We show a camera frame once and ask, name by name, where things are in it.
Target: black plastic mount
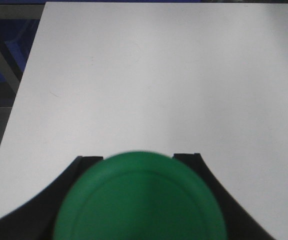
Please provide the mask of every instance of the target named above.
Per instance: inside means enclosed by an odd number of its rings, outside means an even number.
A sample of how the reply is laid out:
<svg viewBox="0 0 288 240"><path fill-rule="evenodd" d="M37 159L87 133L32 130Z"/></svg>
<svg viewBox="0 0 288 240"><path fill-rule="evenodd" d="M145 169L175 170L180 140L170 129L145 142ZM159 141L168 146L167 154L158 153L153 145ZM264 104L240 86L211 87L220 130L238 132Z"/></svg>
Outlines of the black plastic mount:
<svg viewBox="0 0 288 240"><path fill-rule="evenodd" d="M226 223L229 240L274 240L225 190L199 153L176 153L198 174L215 196ZM51 240L57 213L74 182L101 156L78 156L63 173L30 201L0 218L0 240Z"/></svg>

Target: green cap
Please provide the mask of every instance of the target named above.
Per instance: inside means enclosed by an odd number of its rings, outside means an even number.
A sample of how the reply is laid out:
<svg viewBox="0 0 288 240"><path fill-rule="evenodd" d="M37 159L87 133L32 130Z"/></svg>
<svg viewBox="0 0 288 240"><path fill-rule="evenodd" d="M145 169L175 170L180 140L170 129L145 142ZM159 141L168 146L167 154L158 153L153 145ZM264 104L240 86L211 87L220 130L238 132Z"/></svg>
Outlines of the green cap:
<svg viewBox="0 0 288 240"><path fill-rule="evenodd" d="M226 240L202 179L152 152L112 156L88 169L59 210L54 240Z"/></svg>

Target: white surface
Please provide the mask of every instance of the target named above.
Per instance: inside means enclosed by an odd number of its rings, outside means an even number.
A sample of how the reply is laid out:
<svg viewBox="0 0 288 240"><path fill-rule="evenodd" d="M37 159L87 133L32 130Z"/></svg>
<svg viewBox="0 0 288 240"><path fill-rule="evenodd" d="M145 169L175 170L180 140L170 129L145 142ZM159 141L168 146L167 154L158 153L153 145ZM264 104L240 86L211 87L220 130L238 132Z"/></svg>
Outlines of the white surface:
<svg viewBox="0 0 288 240"><path fill-rule="evenodd" d="M77 156L200 152L288 240L288 4L47 3L0 147L0 217Z"/></svg>

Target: metal frame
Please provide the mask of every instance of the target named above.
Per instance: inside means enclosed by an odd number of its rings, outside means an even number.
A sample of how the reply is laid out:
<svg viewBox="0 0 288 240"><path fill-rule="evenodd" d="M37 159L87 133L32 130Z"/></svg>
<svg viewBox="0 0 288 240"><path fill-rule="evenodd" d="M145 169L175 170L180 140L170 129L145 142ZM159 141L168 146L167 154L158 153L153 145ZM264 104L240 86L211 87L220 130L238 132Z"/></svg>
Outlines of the metal frame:
<svg viewBox="0 0 288 240"><path fill-rule="evenodd" d="M41 5L0 5L0 19L41 19L44 4ZM17 93L20 80L0 51L0 72Z"/></svg>

